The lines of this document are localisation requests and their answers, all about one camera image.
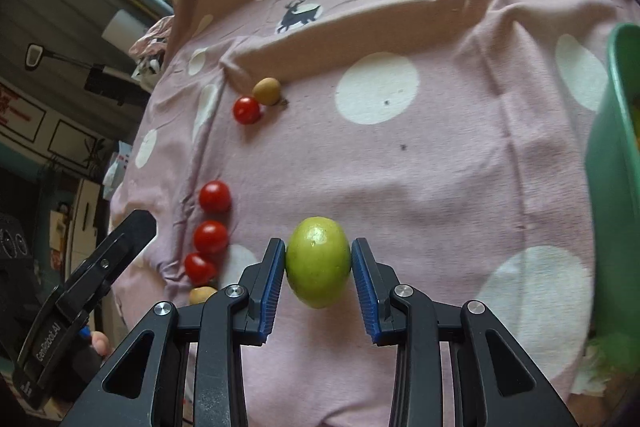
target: metal screw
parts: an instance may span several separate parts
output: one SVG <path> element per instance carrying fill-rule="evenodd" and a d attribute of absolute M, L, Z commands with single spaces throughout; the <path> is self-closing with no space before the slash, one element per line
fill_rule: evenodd
<path fill-rule="evenodd" d="M 474 315 L 480 315 L 481 313 L 484 313 L 484 310 L 486 309 L 484 304 L 480 301 L 469 301 L 469 304 L 467 304 L 466 307 L 469 308 L 469 311 Z"/>
<path fill-rule="evenodd" d="M 158 304 L 154 306 L 154 313 L 156 315 L 166 315 L 170 311 L 171 304 L 169 304 L 168 302 L 158 302 Z"/>
<path fill-rule="evenodd" d="M 239 284 L 231 284 L 226 287 L 225 294 L 227 297 L 239 297 L 244 293 L 244 288 Z"/>
<path fill-rule="evenodd" d="M 414 294 L 414 289 L 408 284 L 399 284 L 394 288 L 394 292 L 399 297 L 411 297 Z"/>

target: wrinkled blanket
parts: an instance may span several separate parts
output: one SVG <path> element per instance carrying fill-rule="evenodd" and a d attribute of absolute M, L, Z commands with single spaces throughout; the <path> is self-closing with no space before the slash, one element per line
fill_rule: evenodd
<path fill-rule="evenodd" d="M 166 71 L 111 210 L 158 235 L 114 285 L 129 327 L 187 302 L 197 193 L 230 187 L 221 285 L 308 216 L 367 237 L 431 299 L 479 298 L 567 397 L 590 320 L 583 156 L 605 44 L 633 0 L 173 0 Z M 241 126 L 263 77 L 286 109 Z M 388 424 L 395 349 L 365 334 L 353 283 L 313 311 L 284 282 L 273 334 L 242 351 L 250 424 Z M 452 425 L 444 353 L 446 425 Z"/>

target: deer silhouette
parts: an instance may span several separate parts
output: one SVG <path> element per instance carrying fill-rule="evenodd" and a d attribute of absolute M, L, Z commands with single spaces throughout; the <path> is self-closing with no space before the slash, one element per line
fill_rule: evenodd
<path fill-rule="evenodd" d="M 298 24 L 299 22 L 305 24 L 309 24 L 311 21 L 316 20 L 316 16 L 318 14 L 319 6 L 311 10 L 307 10 L 305 12 L 296 12 L 298 6 L 300 6 L 306 0 L 297 0 L 290 2 L 285 6 L 287 12 L 282 17 L 280 21 L 280 27 L 278 28 L 277 33 L 280 33 L 282 30 L 287 31 L 294 24 Z"/>

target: hand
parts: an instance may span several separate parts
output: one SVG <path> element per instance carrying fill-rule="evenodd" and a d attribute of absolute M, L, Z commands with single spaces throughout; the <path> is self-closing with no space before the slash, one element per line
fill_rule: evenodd
<path fill-rule="evenodd" d="M 107 357 L 113 353 L 113 348 L 111 347 L 109 338 L 101 331 L 91 332 L 91 345 L 95 349 L 95 352 L 103 359 L 107 359 Z M 64 416 L 73 405 L 55 398 L 51 398 L 50 403 L 55 407 L 60 416 Z"/>
<path fill-rule="evenodd" d="M 107 335 L 101 331 L 92 331 L 91 345 L 95 349 L 95 352 L 104 359 L 113 353 L 113 348 L 111 347 L 111 343 L 109 342 Z"/>

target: reindeer print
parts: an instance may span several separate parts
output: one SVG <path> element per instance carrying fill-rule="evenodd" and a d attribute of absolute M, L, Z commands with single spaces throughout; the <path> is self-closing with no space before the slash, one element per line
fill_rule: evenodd
<path fill-rule="evenodd" d="M 316 4 L 315 6 L 311 5 L 314 7 L 310 7 L 307 10 L 298 12 L 298 8 L 304 1 L 306 0 L 293 1 L 285 6 L 287 12 L 282 17 L 280 26 L 276 30 L 276 33 L 280 33 L 283 30 L 288 31 L 292 27 L 304 26 L 312 21 L 315 21 L 320 16 L 320 14 L 322 13 L 322 7 L 319 4 Z"/>

